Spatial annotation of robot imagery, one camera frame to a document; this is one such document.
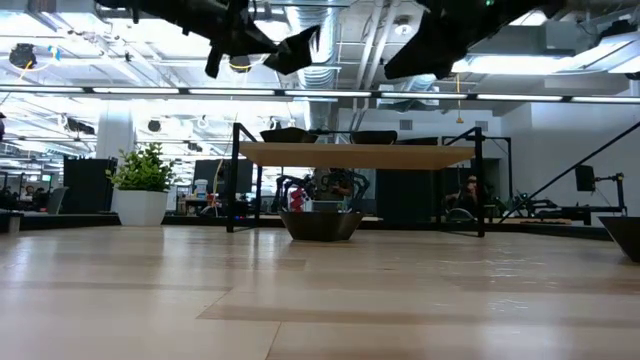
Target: monitor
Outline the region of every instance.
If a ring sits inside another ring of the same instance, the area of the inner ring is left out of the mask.
[[[596,177],[593,173],[593,167],[588,165],[580,165],[576,167],[576,188],[578,191],[596,191]]]
[[[221,160],[197,160],[193,173],[193,182],[199,179],[207,180],[207,191],[213,191],[213,183],[215,173],[220,165]],[[228,181],[231,171],[231,160],[223,160],[218,172],[218,189],[217,193],[225,192],[226,182]],[[251,184],[253,179],[253,163],[249,160],[238,160],[238,181],[236,185],[237,193],[251,192]]]

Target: dark bowl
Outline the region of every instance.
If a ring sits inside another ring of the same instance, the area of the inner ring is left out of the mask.
[[[640,263],[640,217],[600,216],[600,222],[607,229],[613,241],[631,261]]]
[[[294,240],[349,240],[360,225],[363,213],[284,212],[278,213]]]
[[[298,128],[265,130],[260,132],[264,142],[314,143],[318,135],[311,135]]]
[[[396,141],[396,145],[438,145],[437,137],[415,138]]]
[[[369,145],[390,145],[398,139],[398,132],[389,131],[356,131],[351,133],[351,143]]]

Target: potted plant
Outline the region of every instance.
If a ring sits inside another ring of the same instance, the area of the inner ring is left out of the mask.
[[[107,178],[116,186],[115,203],[120,223],[125,226],[158,226],[167,208],[167,190],[175,179],[173,161],[160,160],[162,146],[150,144],[145,150],[125,153],[124,164]]]

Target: red object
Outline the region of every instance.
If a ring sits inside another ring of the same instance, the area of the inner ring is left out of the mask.
[[[302,189],[296,189],[291,193],[291,202],[289,208],[293,212],[302,212],[302,205],[304,205],[305,193]]]

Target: wooden floor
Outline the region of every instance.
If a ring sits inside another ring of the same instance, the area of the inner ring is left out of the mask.
[[[524,234],[21,233],[0,237],[0,354],[637,360],[640,266],[614,243]]]

